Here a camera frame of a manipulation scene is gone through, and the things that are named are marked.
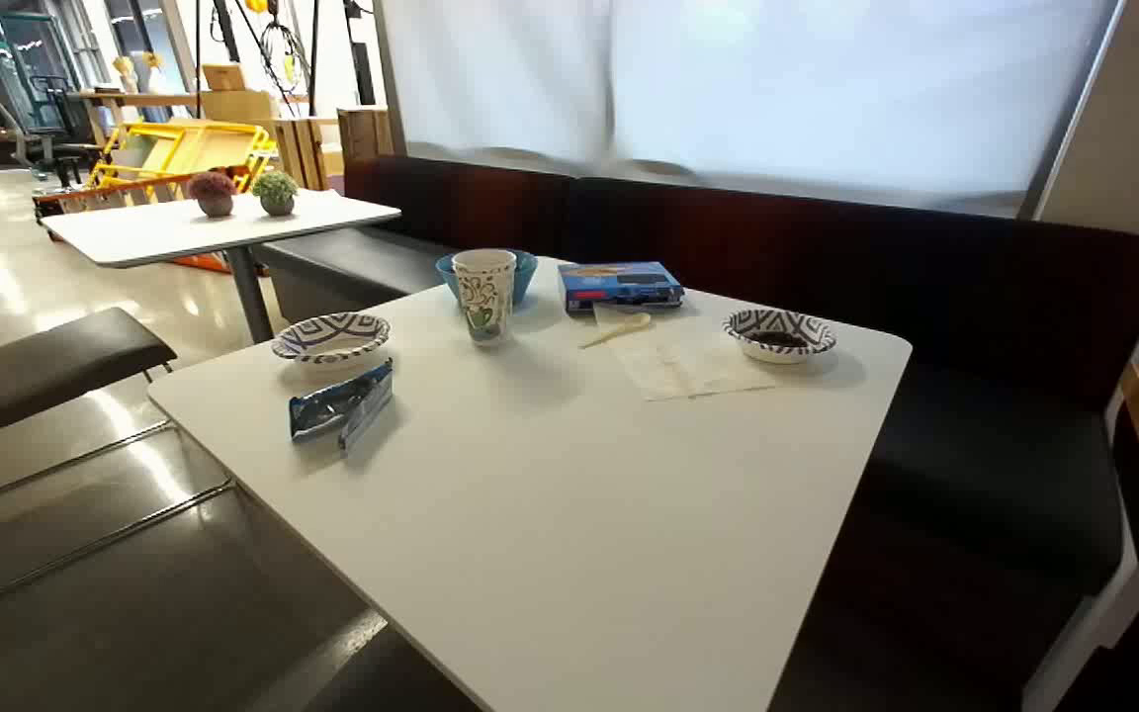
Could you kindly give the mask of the white window blind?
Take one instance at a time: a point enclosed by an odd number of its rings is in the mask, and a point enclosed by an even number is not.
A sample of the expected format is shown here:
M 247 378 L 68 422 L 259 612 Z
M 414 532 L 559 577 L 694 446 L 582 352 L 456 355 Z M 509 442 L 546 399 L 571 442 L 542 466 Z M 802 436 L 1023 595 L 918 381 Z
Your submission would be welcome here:
M 1121 0 L 380 0 L 408 152 L 1014 215 Z

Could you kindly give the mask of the white side table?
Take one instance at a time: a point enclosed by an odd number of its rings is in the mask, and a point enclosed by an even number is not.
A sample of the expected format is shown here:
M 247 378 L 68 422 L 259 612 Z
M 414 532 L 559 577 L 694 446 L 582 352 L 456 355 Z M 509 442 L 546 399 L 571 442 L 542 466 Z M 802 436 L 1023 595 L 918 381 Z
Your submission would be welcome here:
M 50 215 L 43 221 L 64 244 L 97 265 L 152 265 L 193 252 L 222 252 L 247 314 L 248 341 L 269 341 L 275 325 L 252 268 L 252 250 L 342 226 L 392 221 L 397 205 L 300 192 L 290 217 L 269 217 L 252 194 L 235 197 L 231 217 L 206 217 L 193 203 L 156 203 L 91 215 Z

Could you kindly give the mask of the blue cookie box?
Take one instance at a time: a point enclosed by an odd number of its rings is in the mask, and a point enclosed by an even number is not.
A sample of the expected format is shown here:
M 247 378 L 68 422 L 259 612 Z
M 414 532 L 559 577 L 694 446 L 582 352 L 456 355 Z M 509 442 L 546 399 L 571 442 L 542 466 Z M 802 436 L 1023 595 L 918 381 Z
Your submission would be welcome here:
M 659 260 L 596 260 L 563 265 L 563 306 L 571 318 L 591 318 L 596 306 L 675 308 L 686 287 Z

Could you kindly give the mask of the patterned bowl with dark contents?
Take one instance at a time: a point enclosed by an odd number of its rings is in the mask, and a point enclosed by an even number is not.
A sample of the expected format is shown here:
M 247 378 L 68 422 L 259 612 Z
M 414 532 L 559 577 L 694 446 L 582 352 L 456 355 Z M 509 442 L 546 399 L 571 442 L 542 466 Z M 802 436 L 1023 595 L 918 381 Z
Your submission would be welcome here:
M 836 335 L 815 318 L 793 308 L 740 308 L 725 331 L 744 355 L 765 364 L 815 364 L 836 352 Z

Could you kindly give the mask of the yellow frame structure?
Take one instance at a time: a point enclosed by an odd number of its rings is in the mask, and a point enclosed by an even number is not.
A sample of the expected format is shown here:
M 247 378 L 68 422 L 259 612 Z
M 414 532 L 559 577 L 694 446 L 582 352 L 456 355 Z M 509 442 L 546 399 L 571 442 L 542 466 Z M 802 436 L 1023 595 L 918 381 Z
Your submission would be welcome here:
M 275 157 L 276 143 L 259 124 L 122 124 L 101 148 L 86 186 L 177 197 L 189 180 L 217 169 L 247 192 Z

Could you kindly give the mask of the white paper napkin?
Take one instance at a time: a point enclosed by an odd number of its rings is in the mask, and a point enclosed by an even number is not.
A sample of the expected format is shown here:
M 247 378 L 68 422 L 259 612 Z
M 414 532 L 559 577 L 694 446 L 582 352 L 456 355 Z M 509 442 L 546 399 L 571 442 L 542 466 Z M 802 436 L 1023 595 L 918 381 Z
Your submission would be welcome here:
M 591 335 L 624 318 L 637 314 L 603 314 Z M 710 399 L 728 392 L 772 392 L 782 384 L 775 368 L 752 364 L 715 319 L 675 314 L 596 348 L 621 364 L 644 399 Z

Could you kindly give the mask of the blue bowl of colored beads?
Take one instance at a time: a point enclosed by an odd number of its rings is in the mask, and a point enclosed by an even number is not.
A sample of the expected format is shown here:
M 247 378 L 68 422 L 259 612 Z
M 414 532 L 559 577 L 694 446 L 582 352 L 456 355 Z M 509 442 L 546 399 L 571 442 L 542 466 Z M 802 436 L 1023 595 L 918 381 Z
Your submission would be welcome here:
M 526 252 L 526 250 L 509 250 L 509 252 L 514 252 L 514 289 L 509 289 L 509 297 L 514 297 L 514 308 L 521 308 L 521 300 L 526 300 L 526 292 L 532 292 L 532 280 L 533 280 L 533 272 L 537 272 L 537 256 Z M 435 256 L 435 272 L 441 272 L 441 280 L 456 292 L 456 265 L 453 265 L 453 256 L 456 256 L 456 252 Z

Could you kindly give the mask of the cream plastic spoon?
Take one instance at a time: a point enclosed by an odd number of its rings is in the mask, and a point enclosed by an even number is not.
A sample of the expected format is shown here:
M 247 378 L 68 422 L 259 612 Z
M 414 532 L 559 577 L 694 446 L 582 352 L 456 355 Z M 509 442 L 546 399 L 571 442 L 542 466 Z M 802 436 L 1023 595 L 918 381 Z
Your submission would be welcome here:
M 637 318 L 624 318 L 624 319 L 616 319 L 616 325 L 605 325 L 596 335 L 582 341 L 579 348 L 596 348 L 596 346 L 611 346 L 611 341 L 644 331 L 644 329 L 652 329 L 652 325 L 656 325 L 656 318 L 637 314 Z

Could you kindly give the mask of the blue snack wrapper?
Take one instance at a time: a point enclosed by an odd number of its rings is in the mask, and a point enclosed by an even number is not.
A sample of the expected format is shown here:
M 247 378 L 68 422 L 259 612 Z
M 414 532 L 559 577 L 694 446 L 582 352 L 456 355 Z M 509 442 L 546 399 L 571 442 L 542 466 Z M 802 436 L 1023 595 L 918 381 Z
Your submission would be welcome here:
M 352 446 L 392 404 L 392 364 L 377 364 L 344 384 L 330 384 L 290 399 L 290 441 L 331 436 Z

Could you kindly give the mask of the empty blue patterned bowl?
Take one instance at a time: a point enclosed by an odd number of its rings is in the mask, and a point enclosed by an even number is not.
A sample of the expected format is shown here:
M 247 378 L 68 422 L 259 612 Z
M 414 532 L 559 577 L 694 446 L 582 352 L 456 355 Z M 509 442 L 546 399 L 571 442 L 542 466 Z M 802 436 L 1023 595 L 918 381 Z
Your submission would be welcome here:
M 276 331 L 275 352 L 290 364 L 344 364 L 380 352 L 392 325 L 371 314 L 317 314 Z

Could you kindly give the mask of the red potted plant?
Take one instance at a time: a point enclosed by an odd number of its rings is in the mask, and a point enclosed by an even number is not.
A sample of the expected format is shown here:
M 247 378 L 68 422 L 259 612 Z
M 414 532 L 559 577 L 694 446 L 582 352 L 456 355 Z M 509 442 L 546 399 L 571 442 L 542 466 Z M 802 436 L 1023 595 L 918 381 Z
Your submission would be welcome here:
M 235 180 L 227 169 L 198 174 L 188 194 L 198 203 L 206 217 L 235 215 Z

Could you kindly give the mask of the green potted plant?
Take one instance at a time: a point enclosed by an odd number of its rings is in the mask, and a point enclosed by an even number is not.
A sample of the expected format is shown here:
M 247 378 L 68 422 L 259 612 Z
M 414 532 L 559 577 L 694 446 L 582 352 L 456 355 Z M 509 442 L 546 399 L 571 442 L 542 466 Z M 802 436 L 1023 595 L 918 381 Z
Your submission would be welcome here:
M 281 169 L 260 169 L 252 194 L 269 217 L 290 217 L 297 210 L 297 181 Z

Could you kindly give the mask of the white patterned paper cup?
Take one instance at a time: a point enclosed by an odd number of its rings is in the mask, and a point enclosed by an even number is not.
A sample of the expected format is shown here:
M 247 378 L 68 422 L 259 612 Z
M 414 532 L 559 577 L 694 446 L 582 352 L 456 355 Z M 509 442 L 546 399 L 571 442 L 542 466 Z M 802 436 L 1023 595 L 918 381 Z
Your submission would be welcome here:
M 509 318 L 514 252 L 509 250 L 463 250 L 453 256 L 456 297 L 474 346 L 493 346 Z

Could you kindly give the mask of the white dining table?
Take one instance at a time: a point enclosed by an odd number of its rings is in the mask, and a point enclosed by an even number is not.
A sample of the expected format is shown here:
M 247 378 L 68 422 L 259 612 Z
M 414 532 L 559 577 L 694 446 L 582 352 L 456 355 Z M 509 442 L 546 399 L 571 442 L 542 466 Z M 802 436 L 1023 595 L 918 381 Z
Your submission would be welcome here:
M 388 300 L 392 404 L 290 441 L 252 346 L 152 399 L 493 712 L 765 712 L 853 503 L 909 346 L 845 325 L 772 392 L 644 399 L 533 279 L 480 348 L 447 289 Z

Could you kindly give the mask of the dark bench seat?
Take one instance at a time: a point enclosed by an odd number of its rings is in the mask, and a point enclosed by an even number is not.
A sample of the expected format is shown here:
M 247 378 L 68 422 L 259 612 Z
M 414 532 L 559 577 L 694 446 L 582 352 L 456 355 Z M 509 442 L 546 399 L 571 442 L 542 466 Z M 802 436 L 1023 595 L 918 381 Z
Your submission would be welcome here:
M 377 157 L 383 226 L 269 243 L 285 318 L 380 306 L 456 250 L 659 260 L 694 292 L 913 346 L 822 595 L 1017 704 L 1122 558 L 1104 412 L 1139 341 L 1139 235 Z

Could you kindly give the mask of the black chair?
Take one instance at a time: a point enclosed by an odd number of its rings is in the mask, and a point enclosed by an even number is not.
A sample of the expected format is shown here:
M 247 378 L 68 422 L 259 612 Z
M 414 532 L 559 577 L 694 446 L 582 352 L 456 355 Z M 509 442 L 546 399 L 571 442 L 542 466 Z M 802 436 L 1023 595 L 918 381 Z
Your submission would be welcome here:
M 20 420 L 64 409 L 86 392 L 101 392 L 108 384 L 136 378 L 136 371 L 144 371 L 148 381 L 152 381 L 152 368 L 173 371 L 172 360 L 177 360 L 177 352 L 157 331 L 152 331 L 144 319 L 136 319 L 127 308 L 86 314 L 86 318 L 50 325 L 43 331 L 10 341 L 10 346 L 0 346 L 0 426 L 14 426 Z M 97 446 L 86 457 L 75 457 L 75 459 L 43 466 L 36 475 L 23 475 L 15 483 L 3 483 L 0 496 L 10 496 L 15 488 L 33 488 L 36 479 L 68 471 L 83 459 L 101 459 L 108 451 L 131 446 L 131 442 L 152 441 L 157 430 L 172 430 L 172 422 L 136 430 L 127 441 L 110 441 L 108 446 Z M 217 483 L 217 488 L 206 488 L 198 496 L 188 496 L 182 503 L 172 503 L 164 511 L 148 515 L 148 519 L 136 519 L 122 532 L 104 536 L 104 538 L 73 549 L 50 570 L 23 573 L 20 582 L 3 585 L 0 599 L 15 595 L 15 591 L 23 591 L 46 573 L 60 573 L 64 565 L 75 565 L 75 563 L 83 563 L 108 546 L 120 546 L 120 542 L 189 511 L 189 507 L 203 507 L 203 503 L 227 496 L 227 491 L 231 491 L 231 483 Z

